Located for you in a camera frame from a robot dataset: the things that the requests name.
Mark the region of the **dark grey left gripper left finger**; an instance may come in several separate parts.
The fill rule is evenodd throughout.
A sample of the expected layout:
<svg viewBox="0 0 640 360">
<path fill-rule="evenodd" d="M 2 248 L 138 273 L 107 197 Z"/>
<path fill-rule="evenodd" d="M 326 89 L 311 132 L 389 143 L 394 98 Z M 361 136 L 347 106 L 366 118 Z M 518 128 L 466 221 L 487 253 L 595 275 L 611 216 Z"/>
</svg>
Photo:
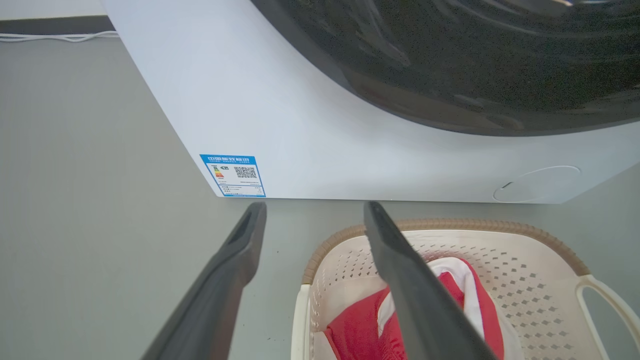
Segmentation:
<svg viewBox="0 0 640 360">
<path fill-rule="evenodd" d="M 258 271 L 267 205 L 253 202 L 145 351 L 144 360 L 226 360 L 244 288 Z"/>
</svg>

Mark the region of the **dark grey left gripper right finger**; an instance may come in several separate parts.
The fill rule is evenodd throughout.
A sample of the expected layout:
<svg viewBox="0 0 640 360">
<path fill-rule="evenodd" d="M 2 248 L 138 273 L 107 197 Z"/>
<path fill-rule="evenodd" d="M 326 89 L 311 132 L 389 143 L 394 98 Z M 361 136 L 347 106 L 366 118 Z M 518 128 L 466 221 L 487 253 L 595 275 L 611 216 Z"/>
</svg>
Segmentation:
<svg viewBox="0 0 640 360">
<path fill-rule="evenodd" d="M 378 202 L 363 207 L 379 276 L 390 287 L 409 360 L 493 360 L 448 290 Z"/>
</svg>

